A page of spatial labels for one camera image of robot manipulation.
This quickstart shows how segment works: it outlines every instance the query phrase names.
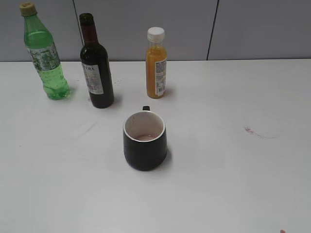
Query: table surface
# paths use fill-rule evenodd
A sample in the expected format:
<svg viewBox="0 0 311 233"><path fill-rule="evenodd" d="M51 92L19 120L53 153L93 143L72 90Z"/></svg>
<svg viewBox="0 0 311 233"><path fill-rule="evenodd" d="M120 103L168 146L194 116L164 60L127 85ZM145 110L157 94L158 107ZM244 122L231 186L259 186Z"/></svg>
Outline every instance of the table surface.
<svg viewBox="0 0 311 233"><path fill-rule="evenodd" d="M0 63L1 233L287 233L311 219L311 60L168 62L166 96L144 62L111 62L115 103L92 106L79 62L50 100L32 63ZM122 125L143 105L167 126L149 172L125 161Z"/></svg>

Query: white bottle cap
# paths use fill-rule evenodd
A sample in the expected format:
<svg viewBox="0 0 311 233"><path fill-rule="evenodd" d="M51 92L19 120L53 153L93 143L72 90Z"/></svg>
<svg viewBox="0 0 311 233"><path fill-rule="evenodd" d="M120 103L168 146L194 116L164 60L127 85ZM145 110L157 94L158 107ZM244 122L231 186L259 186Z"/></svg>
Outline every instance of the white bottle cap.
<svg viewBox="0 0 311 233"><path fill-rule="evenodd" d="M162 42L164 39L164 29L158 27L149 28L147 38L150 42Z"/></svg>

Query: black mug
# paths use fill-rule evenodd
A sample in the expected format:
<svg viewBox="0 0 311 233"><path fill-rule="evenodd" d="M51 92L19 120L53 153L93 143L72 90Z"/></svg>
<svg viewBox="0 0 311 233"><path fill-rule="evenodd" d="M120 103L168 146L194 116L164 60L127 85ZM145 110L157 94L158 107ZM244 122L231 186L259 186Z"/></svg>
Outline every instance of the black mug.
<svg viewBox="0 0 311 233"><path fill-rule="evenodd" d="M123 125L124 156L127 163L141 171L160 165L167 154L166 128L163 119L144 106Z"/></svg>

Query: wine label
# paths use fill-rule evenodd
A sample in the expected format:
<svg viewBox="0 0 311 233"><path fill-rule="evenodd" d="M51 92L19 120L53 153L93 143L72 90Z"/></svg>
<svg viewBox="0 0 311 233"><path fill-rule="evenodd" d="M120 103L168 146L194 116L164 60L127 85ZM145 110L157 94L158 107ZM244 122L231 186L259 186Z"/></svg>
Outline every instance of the wine label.
<svg viewBox="0 0 311 233"><path fill-rule="evenodd" d="M38 71L55 69L60 64L54 43L43 49L28 48L28 52L36 70Z"/></svg>
<svg viewBox="0 0 311 233"><path fill-rule="evenodd" d="M162 96L166 82L166 59L155 62L155 94Z"/></svg>
<svg viewBox="0 0 311 233"><path fill-rule="evenodd" d="M98 65L86 65L82 63L84 76L88 91L95 95L104 93L101 76L99 74Z"/></svg>

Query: dark red wine bottle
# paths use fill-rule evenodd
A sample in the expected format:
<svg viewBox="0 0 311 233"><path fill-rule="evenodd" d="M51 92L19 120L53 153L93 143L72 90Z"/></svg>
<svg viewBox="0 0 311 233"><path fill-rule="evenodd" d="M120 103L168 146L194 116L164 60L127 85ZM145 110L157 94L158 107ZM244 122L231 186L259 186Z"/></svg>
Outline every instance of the dark red wine bottle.
<svg viewBox="0 0 311 233"><path fill-rule="evenodd" d="M89 96L94 107L106 108L114 101L108 54L98 43L92 14L81 14L80 25L84 40L80 58Z"/></svg>

